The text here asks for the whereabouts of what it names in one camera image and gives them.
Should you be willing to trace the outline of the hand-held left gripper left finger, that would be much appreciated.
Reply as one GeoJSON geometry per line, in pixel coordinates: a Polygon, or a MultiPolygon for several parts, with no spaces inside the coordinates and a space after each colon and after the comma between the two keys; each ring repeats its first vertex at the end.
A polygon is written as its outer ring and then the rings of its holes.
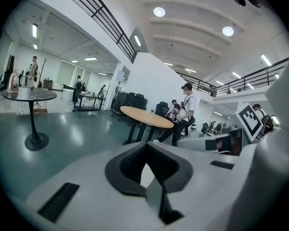
{"type": "Polygon", "coordinates": [[[59,231],[155,231],[164,226],[145,198],[127,196],[106,179],[105,167],[113,157],[139,143],[83,157],[39,185],[26,199],[38,212],[65,183],[79,185],[61,216],[51,226],[59,231]]]}

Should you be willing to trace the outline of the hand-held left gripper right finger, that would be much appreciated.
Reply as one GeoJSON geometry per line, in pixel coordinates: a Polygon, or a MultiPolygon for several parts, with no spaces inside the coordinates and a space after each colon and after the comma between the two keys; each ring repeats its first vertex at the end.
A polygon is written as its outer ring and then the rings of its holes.
{"type": "Polygon", "coordinates": [[[245,148],[239,155],[227,155],[148,142],[146,163],[154,179],[146,189],[146,200],[156,217],[148,217],[146,231],[179,220],[215,196],[245,160],[245,148]]]}

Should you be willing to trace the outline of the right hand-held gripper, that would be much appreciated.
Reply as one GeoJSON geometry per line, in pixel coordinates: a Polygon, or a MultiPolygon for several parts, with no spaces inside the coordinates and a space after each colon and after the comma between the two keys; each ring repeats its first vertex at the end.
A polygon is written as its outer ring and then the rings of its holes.
{"type": "Polygon", "coordinates": [[[177,147],[216,154],[239,156],[243,148],[258,143],[264,128],[249,103],[241,106],[233,116],[234,124],[220,123],[216,127],[216,135],[205,138],[181,139],[177,147]]]}

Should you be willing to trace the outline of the black office chair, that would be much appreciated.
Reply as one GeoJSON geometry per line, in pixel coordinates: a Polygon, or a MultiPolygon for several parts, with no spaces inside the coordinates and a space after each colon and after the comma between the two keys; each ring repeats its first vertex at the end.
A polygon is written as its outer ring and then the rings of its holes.
{"type": "Polygon", "coordinates": [[[134,107],[142,110],[146,110],[148,100],[144,95],[137,93],[135,95],[134,107]]]}
{"type": "Polygon", "coordinates": [[[161,117],[165,117],[169,111],[168,104],[166,102],[160,102],[156,105],[155,114],[161,117]]]}
{"type": "Polygon", "coordinates": [[[136,94],[130,92],[126,95],[123,105],[128,107],[135,107],[136,102],[137,102],[136,94]]]}
{"type": "Polygon", "coordinates": [[[126,98],[126,93],[124,92],[118,92],[116,95],[116,98],[113,103],[113,113],[114,114],[120,114],[120,107],[124,104],[126,98]]]}

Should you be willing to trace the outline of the round wooden table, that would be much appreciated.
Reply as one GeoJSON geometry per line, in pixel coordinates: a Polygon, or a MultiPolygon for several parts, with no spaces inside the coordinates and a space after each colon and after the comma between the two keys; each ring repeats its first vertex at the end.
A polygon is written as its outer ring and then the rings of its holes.
{"type": "Polygon", "coordinates": [[[149,132],[149,135],[146,141],[151,141],[156,128],[169,129],[169,128],[173,128],[173,125],[174,125],[171,121],[167,120],[164,117],[161,117],[154,113],[149,113],[139,108],[130,107],[130,106],[121,106],[120,110],[123,114],[125,114],[126,116],[132,119],[132,125],[131,125],[129,136],[127,140],[123,142],[122,145],[133,143],[132,137],[133,137],[134,130],[136,128],[136,122],[140,122],[142,124],[140,126],[140,130],[138,132],[135,142],[141,141],[145,128],[148,125],[151,126],[151,130],[149,132]]]}

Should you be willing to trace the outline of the black framed desk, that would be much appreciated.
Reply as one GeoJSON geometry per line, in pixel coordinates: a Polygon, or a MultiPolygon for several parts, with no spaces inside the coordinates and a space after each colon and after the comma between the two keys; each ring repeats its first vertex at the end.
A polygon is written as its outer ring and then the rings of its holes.
{"type": "Polygon", "coordinates": [[[80,93],[78,96],[79,104],[74,103],[73,112],[74,111],[100,111],[102,108],[102,104],[104,102],[104,98],[94,96],[91,94],[80,93]]]}

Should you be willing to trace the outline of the black mezzanine railing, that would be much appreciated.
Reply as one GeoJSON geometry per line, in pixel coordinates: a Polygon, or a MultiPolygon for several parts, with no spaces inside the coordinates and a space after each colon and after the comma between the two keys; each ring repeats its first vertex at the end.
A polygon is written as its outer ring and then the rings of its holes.
{"type": "Polygon", "coordinates": [[[102,0],[72,1],[110,36],[125,56],[133,63],[137,51],[105,3],[102,0]]]}
{"type": "Polygon", "coordinates": [[[243,77],[237,77],[230,82],[216,82],[215,85],[187,74],[179,73],[178,75],[188,83],[191,83],[193,88],[197,91],[203,92],[211,97],[219,97],[231,93],[270,86],[279,79],[288,63],[289,57],[243,77]]]}

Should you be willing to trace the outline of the white studio light panel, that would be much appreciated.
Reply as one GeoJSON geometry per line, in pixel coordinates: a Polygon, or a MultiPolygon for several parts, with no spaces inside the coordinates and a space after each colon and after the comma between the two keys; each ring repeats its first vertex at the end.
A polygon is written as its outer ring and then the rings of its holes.
{"type": "Polygon", "coordinates": [[[125,72],[124,71],[118,71],[118,75],[117,75],[117,81],[118,84],[116,86],[116,90],[115,90],[115,97],[117,97],[118,93],[121,91],[121,82],[125,79],[125,72]]]}

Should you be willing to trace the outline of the copper dome cover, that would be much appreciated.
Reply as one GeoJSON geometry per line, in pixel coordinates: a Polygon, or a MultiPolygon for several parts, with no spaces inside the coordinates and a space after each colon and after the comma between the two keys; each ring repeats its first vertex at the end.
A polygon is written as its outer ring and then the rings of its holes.
{"type": "Polygon", "coordinates": [[[8,85],[7,85],[8,93],[18,93],[19,92],[19,74],[13,71],[10,75],[8,85]]]}

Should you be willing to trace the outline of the black round pedestal table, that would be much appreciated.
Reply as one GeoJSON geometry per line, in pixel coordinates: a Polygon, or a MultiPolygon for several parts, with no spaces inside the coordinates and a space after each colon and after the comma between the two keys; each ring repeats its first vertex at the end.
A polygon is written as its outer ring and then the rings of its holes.
{"type": "Polygon", "coordinates": [[[49,138],[44,133],[38,133],[34,122],[34,102],[49,101],[57,97],[53,91],[43,88],[20,88],[17,93],[9,93],[5,90],[2,93],[5,99],[16,102],[27,102],[29,105],[32,133],[25,139],[25,147],[30,151],[38,151],[46,147],[49,138]]]}

